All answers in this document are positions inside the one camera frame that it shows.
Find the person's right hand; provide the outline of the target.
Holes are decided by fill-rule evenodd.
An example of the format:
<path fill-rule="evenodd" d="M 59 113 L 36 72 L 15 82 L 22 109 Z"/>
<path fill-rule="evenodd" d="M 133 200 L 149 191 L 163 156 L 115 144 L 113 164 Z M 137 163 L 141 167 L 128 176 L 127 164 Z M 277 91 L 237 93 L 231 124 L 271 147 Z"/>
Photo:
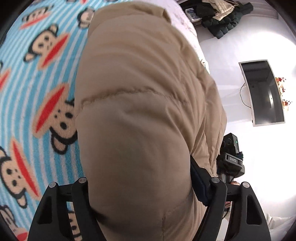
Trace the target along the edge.
<path fill-rule="evenodd" d="M 229 210 L 233 204 L 239 204 L 241 202 L 240 194 L 240 183 L 237 181 L 232 181 L 230 184 L 227 184 L 227 196 L 225 201 L 224 210 Z"/>

